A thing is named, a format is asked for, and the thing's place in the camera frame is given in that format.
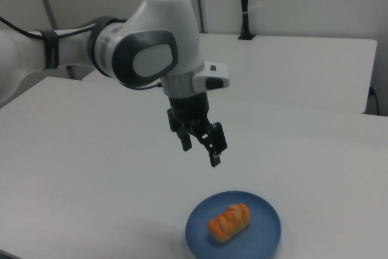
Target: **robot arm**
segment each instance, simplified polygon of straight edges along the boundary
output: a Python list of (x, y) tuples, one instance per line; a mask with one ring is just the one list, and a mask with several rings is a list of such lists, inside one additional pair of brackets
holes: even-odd
[[(14, 44), (17, 55), (26, 52), (28, 55), (32, 52), (28, 46), (34, 47), (34, 52), (40, 54), (30, 58), (29, 63), (44, 64), (41, 41), (9, 32), (8, 42), (9, 47)], [(177, 133), (183, 149), (192, 147), (190, 135), (193, 135), (209, 152), (212, 166), (219, 164), (219, 156), (227, 144), (221, 124), (212, 124), (207, 119), (206, 91), (229, 86), (229, 69), (225, 64), (204, 61), (189, 0), (143, 0), (125, 22), (103, 19), (91, 33), (61, 38), (59, 65), (72, 64), (95, 66), (102, 74), (131, 89), (160, 79), (170, 100), (171, 108), (167, 111), (170, 128)]]

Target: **white table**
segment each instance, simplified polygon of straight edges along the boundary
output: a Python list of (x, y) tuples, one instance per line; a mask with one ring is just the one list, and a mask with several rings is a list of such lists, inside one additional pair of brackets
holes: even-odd
[(161, 89), (47, 78), (0, 110), (0, 250), (23, 259), (193, 258), (192, 209), (224, 190), (277, 210), (274, 258), (386, 258), (388, 119), (209, 94), (211, 168)]
[[(229, 65), (231, 84), (214, 96), (311, 109), (365, 111), (376, 41), (201, 34), (206, 60)], [(117, 83), (94, 71), (85, 81)]]

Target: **white wall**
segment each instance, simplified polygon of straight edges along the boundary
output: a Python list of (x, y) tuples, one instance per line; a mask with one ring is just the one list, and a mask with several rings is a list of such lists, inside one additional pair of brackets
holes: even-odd
[[(256, 5), (263, 5), (249, 16), (256, 34), (376, 39), (372, 84), (388, 115), (388, 0), (249, 0)], [(209, 33), (239, 34), (240, 0), (204, 0), (204, 10)], [(371, 102), (367, 111), (374, 108)]]

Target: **orange food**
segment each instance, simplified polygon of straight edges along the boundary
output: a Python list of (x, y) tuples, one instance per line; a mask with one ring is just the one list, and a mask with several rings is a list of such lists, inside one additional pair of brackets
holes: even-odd
[(229, 206), (221, 215), (207, 222), (212, 237), (219, 243), (225, 243), (241, 232), (250, 223), (249, 209), (244, 203)]

